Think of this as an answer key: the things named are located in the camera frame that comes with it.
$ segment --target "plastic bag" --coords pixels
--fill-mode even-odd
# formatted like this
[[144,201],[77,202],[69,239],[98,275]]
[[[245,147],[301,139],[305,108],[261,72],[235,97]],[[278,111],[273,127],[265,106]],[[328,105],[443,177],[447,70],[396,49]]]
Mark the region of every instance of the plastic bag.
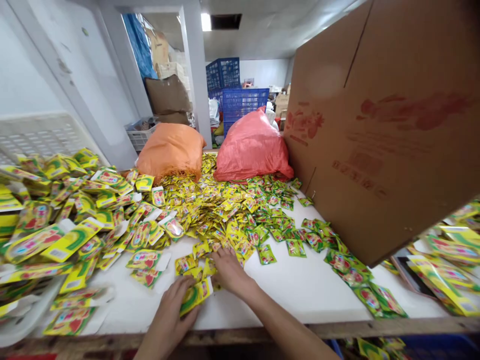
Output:
[[248,113],[228,131],[216,160],[213,176],[217,181],[241,181],[277,172],[293,178],[287,145],[263,109]]
[[159,123],[138,156],[140,174],[155,177],[157,185],[167,175],[202,175],[202,148],[207,145],[197,130],[175,123]]

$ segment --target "red sack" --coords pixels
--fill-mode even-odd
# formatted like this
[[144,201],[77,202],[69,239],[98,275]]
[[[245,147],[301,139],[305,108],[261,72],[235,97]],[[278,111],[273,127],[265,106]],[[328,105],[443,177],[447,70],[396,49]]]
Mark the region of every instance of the red sack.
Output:
[[276,172],[294,177],[284,138],[259,108],[232,125],[218,152],[213,177],[217,181],[240,181]]

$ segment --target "ceiling light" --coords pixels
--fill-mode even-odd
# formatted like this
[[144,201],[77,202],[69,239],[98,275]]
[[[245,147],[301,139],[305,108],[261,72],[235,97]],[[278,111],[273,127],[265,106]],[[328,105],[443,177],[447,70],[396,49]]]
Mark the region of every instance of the ceiling light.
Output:
[[212,31],[212,22],[210,21],[210,14],[201,14],[201,29],[203,31]]

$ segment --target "blue plastic crate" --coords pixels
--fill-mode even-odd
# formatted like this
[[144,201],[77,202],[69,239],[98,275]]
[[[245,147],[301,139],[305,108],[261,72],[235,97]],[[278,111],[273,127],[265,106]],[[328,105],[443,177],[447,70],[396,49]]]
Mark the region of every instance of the blue plastic crate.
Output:
[[466,336],[402,336],[405,350],[415,360],[480,359],[479,348]]
[[258,108],[266,106],[270,89],[223,89],[223,120],[235,122]]
[[222,89],[218,90],[212,90],[208,92],[208,98],[209,99],[216,99],[218,100],[218,111],[223,111],[222,110]]
[[206,87],[208,91],[241,88],[240,59],[225,57],[209,63],[206,66]]

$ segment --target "cardboard box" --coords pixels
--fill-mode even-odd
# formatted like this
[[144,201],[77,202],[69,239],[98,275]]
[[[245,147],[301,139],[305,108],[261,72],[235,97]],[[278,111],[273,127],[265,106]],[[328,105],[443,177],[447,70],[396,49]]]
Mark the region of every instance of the cardboard box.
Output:
[[147,77],[145,86],[154,114],[168,115],[192,111],[185,86],[177,75],[161,80]]
[[369,0],[296,51],[290,162],[367,265],[480,193],[474,3]]
[[275,116],[279,118],[281,116],[281,113],[283,110],[287,110],[289,107],[289,99],[290,95],[278,95],[275,98],[275,104],[276,104],[276,109],[275,109]]

